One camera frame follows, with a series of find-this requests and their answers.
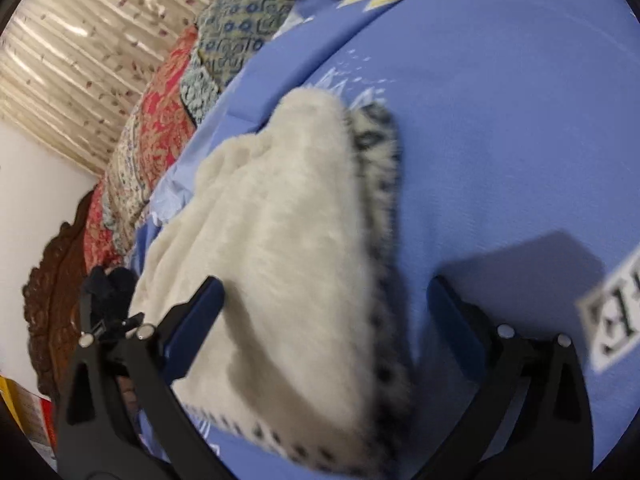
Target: curtain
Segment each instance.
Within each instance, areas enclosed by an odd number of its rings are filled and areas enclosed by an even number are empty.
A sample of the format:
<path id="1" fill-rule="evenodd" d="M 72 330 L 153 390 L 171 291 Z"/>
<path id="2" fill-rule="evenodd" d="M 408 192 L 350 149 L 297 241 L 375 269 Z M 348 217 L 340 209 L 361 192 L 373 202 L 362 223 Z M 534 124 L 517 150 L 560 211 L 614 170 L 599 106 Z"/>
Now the curtain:
<path id="1" fill-rule="evenodd" d="M 211 0 L 22 0 L 0 36 L 0 120 L 95 174 Z"/>

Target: wood carving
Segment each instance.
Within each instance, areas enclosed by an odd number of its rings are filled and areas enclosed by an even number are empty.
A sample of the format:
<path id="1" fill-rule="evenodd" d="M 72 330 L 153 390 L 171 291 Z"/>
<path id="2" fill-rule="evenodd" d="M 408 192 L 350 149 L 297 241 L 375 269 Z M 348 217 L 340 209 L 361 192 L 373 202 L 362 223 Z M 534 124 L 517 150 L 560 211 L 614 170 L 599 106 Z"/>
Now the wood carving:
<path id="1" fill-rule="evenodd" d="M 29 325 L 29 356 L 39 391 L 58 400 L 69 358 L 78 342 L 78 301 L 86 276 L 82 240 L 93 191 L 78 204 L 73 225 L 64 222 L 45 247 L 22 288 Z"/>

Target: beige patterned fabric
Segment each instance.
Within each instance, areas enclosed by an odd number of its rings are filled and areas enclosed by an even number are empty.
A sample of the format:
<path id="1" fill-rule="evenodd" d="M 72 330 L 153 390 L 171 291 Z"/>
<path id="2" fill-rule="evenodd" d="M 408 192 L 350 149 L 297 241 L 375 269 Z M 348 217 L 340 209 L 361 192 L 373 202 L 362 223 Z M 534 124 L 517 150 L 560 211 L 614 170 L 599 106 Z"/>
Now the beige patterned fabric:
<path id="1" fill-rule="evenodd" d="M 211 0 L 23 0 L 0 37 L 0 120 L 92 173 Z"/>

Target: white fur cloth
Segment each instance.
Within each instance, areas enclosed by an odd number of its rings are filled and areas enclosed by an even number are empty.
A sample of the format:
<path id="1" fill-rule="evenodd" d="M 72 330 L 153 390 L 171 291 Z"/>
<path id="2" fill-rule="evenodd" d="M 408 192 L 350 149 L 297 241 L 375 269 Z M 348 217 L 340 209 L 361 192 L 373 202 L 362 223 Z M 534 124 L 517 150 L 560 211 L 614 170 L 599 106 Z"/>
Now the white fur cloth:
<path id="1" fill-rule="evenodd" d="M 130 311 L 158 323 L 217 276 L 225 306 L 179 400 L 296 462 L 371 474 L 375 284 L 352 141 L 340 101 L 315 89 L 225 141 L 151 245 Z"/>

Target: red patterned fabric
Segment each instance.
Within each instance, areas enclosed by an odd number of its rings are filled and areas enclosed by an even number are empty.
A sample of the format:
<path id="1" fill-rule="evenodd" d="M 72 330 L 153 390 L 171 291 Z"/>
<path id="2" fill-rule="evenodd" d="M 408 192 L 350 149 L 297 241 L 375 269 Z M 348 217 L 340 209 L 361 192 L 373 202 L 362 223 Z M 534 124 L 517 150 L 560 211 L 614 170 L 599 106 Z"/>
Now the red patterned fabric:
<path id="1" fill-rule="evenodd" d="M 84 234 L 87 269 L 122 262 L 145 221 L 151 193 L 194 133 L 179 83 L 197 35 L 194 25 L 184 30 L 127 121 L 92 198 Z"/>

